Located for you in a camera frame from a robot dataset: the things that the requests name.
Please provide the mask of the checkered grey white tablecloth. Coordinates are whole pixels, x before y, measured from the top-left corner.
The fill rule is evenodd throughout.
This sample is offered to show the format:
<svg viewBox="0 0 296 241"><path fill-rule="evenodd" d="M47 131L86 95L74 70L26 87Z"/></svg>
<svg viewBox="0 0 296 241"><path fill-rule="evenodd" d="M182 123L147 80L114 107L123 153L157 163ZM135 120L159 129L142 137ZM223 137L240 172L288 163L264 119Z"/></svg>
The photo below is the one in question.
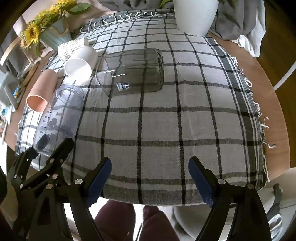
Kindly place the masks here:
<svg viewBox="0 0 296 241"><path fill-rule="evenodd" d="M178 30L171 13L127 11L72 32L99 54L159 49L164 86L158 92L108 97L95 77L81 84L83 109L75 147L63 164L66 181L84 177L101 157L112 161L107 199L150 205L191 205L201 197L188 162L228 183L262 189L269 181L264 124L251 83L210 36Z"/></svg>

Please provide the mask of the smoky grey glass tumbler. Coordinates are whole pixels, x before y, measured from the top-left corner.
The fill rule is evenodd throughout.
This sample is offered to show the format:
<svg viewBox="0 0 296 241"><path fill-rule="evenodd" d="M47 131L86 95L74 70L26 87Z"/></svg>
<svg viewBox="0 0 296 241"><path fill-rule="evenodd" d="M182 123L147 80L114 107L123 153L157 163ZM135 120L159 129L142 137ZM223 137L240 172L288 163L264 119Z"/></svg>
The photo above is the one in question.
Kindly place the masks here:
<svg viewBox="0 0 296 241"><path fill-rule="evenodd" d="M100 58L95 77L108 97L160 91L163 57L156 48L108 53Z"/></svg>

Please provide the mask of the wooden chair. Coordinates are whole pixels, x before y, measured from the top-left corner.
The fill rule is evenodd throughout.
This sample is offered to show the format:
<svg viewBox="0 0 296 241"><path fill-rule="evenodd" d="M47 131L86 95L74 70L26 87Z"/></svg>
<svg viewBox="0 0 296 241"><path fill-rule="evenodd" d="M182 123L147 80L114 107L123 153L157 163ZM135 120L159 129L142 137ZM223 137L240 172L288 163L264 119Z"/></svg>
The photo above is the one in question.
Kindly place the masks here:
<svg viewBox="0 0 296 241"><path fill-rule="evenodd" d="M7 49L4 51L2 57L1 57L1 67L3 67L9 60L16 61L20 56L20 42L21 38L16 37L10 45L7 47Z"/></svg>

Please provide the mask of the pink plastic cup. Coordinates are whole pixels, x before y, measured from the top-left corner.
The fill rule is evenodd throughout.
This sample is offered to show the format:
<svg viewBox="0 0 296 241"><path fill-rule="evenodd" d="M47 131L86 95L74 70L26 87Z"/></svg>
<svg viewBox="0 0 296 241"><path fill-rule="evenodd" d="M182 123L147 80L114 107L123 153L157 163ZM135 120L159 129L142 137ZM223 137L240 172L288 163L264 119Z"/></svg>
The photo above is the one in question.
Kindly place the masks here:
<svg viewBox="0 0 296 241"><path fill-rule="evenodd" d="M58 80L58 74L52 70L45 70L37 79L27 96L27 106L38 113L42 113L49 103Z"/></svg>

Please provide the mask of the light blue flower vase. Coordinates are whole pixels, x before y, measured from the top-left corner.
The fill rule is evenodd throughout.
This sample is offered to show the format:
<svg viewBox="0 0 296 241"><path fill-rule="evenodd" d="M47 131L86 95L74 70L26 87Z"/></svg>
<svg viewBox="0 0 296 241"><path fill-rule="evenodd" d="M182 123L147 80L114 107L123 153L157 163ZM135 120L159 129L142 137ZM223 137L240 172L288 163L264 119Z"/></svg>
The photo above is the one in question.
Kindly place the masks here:
<svg viewBox="0 0 296 241"><path fill-rule="evenodd" d="M40 35L40 40L52 50L57 51L60 44L72 40L66 17L62 17L50 25Z"/></svg>

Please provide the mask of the white ribbed plant pot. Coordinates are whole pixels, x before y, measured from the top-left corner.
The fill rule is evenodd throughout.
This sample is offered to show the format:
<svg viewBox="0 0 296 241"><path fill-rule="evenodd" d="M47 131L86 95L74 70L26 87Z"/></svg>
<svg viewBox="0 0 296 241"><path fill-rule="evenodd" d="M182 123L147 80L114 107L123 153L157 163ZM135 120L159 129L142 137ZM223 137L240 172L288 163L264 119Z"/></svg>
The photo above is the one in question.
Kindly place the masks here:
<svg viewBox="0 0 296 241"><path fill-rule="evenodd" d="M177 28L186 34L205 36L215 18L219 1L175 0L174 12Z"/></svg>

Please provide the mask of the white hoop stand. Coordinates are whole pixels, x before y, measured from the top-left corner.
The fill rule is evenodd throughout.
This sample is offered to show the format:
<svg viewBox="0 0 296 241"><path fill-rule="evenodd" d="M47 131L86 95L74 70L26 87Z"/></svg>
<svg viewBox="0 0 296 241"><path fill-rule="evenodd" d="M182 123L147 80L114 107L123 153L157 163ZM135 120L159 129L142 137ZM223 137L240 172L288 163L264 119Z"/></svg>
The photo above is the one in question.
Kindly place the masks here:
<svg viewBox="0 0 296 241"><path fill-rule="evenodd" d="M296 61L293 63L293 65L288 69L288 71L285 73L285 75L274 85L273 90L276 91L278 90L281 85L283 85L287 79L292 75L292 73L296 69Z"/></svg>

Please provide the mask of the clear plastic measuring bottle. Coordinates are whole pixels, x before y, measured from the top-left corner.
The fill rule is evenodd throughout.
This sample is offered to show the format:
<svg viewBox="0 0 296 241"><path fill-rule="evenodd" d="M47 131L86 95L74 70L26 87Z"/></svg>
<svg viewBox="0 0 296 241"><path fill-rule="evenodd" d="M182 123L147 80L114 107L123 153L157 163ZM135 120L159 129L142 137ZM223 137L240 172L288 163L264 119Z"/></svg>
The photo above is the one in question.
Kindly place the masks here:
<svg viewBox="0 0 296 241"><path fill-rule="evenodd" d="M84 104L84 91L75 84L63 84L47 104L35 132L33 147L51 156L66 139L74 139Z"/></svg>

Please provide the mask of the white patterned paper cup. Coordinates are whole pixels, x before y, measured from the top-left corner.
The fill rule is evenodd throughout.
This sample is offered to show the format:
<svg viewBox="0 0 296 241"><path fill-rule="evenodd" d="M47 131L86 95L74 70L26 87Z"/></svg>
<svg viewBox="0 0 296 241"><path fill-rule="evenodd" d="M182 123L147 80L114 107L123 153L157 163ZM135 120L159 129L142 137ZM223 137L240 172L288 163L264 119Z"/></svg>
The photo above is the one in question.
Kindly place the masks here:
<svg viewBox="0 0 296 241"><path fill-rule="evenodd" d="M58 46L58 56L62 61L67 61L76 50L86 46L89 46L86 37L62 43Z"/></svg>

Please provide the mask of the grey curtain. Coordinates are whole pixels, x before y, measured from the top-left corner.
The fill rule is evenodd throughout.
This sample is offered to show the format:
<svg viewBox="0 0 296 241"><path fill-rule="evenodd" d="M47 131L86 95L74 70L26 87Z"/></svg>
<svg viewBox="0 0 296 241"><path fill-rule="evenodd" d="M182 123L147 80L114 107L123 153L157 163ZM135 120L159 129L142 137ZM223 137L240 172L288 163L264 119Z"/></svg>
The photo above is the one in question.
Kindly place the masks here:
<svg viewBox="0 0 296 241"><path fill-rule="evenodd" d="M172 9L173 2L162 1L100 1L112 11ZM264 1L219 1L210 32L222 40L229 40L258 58L261 42L266 33Z"/></svg>

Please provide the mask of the white plastic cup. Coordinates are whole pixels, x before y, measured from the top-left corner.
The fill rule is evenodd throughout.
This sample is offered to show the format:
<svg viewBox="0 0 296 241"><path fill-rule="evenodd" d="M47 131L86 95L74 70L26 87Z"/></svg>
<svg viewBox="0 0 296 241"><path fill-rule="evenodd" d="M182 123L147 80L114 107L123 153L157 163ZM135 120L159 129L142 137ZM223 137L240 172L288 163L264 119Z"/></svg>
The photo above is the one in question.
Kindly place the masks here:
<svg viewBox="0 0 296 241"><path fill-rule="evenodd" d="M98 54L92 47L79 48L65 63L66 74L78 81L88 80L97 63Z"/></svg>

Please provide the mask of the beige curtain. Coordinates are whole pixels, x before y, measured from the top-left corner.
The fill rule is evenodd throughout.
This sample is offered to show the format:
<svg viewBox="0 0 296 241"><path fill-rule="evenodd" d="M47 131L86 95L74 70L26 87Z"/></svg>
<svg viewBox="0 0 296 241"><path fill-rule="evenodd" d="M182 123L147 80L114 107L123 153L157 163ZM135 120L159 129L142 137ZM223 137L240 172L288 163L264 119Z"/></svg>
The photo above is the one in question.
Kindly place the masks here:
<svg viewBox="0 0 296 241"><path fill-rule="evenodd" d="M20 47L31 61L42 59L41 45L57 51L59 45L72 40L71 33L83 23L108 11L99 1L40 1L46 9L36 12L30 7L30 18L18 17L13 29Z"/></svg>

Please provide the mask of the green potted plant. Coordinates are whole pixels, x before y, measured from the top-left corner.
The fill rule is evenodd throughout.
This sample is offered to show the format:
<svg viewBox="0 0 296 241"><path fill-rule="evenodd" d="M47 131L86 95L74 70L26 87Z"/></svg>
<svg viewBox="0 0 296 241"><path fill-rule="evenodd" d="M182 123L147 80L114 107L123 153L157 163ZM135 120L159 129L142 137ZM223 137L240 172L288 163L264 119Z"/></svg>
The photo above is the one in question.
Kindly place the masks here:
<svg viewBox="0 0 296 241"><path fill-rule="evenodd" d="M172 2L173 0L162 0L161 4L159 5L159 8L162 8L165 4Z"/></svg>

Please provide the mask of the yellow sunflower bouquet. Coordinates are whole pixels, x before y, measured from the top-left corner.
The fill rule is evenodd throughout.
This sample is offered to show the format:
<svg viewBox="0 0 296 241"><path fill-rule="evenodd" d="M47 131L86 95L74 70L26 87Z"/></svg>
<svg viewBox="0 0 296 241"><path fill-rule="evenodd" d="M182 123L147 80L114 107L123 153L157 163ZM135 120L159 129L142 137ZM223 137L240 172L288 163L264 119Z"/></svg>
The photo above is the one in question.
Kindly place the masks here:
<svg viewBox="0 0 296 241"><path fill-rule="evenodd" d="M26 28L20 33L21 47L35 49L36 56L41 57L40 35L50 25L62 17L69 15L81 15L91 8L89 3L77 1L57 1L49 9L41 11L33 20L26 24Z"/></svg>

